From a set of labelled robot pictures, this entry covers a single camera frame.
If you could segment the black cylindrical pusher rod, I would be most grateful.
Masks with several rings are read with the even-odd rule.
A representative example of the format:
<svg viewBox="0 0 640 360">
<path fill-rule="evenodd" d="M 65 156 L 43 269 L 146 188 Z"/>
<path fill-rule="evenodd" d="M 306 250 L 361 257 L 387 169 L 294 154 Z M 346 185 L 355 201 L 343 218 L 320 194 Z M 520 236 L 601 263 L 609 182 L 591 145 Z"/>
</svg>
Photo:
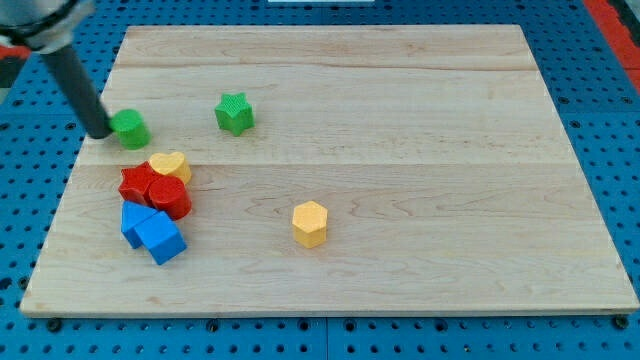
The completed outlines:
<svg viewBox="0 0 640 360">
<path fill-rule="evenodd" d="M 42 54 L 41 58 L 86 133 L 94 139 L 110 136 L 109 115 L 73 47 L 63 46 L 52 53 Z"/>
</svg>

